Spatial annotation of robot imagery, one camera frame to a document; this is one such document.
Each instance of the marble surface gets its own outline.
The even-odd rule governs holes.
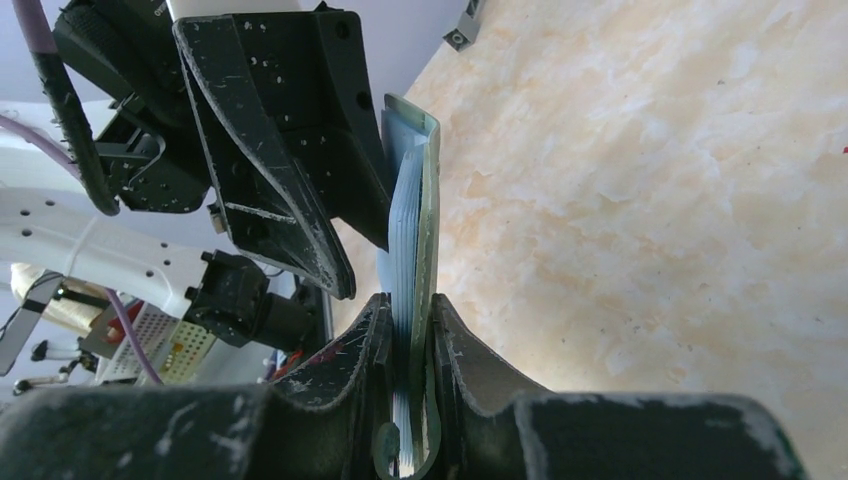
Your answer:
[[[549,388],[748,395],[848,478],[846,25],[840,0],[490,0],[407,95],[442,122],[439,291]],[[378,282],[339,229],[344,328]]]

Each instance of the marble table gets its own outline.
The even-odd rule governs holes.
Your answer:
[[[848,478],[848,4],[489,0],[442,122],[439,291],[554,390],[733,392]],[[373,247],[337,224],[358,297]]]

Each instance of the wall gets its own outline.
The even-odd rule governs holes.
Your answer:
[[[66,1],[43,0],[51,24]],[[303,1],[311,9],[317,1]],[[441,36],[449,31],[464,8],[462,0],[409,0],[397,2],[375,0],[355,2],[340,0],[329,2],[330,6],[354,10],[362,18],[368,71],[375,99],[375,108],[382,108],[383,94],[404,93],[441,45]],[[0,80],[0,100],[43,102],[41,87],[24,40],[17,27],[10,2],[0,3],[0,41],[5,46],[0,50],[0,62],[6,71],[15,72]],[[71,72],[72,80],[83,100],[104,98],[85,79]],[[80,209],[91,211],[87,199],[70,195],[55,196],[58,201],[69,202]],[[205,209],[190,215],[154,215],[125,211],[115,222],[139,232],[160,237],[171,243],[181,243],[232,251],[225,236],[214,233]],[[11,295],[0,289],[0,317],[16,307]],[[33,341],[48,338],[67,340],[72,335],[58,327],[42,323],[33,335]],[[33,364],[29,361],[29,348],[7,378],[0,378],[0,401],[7,399],[15,379],[53,374],[59,362]]]

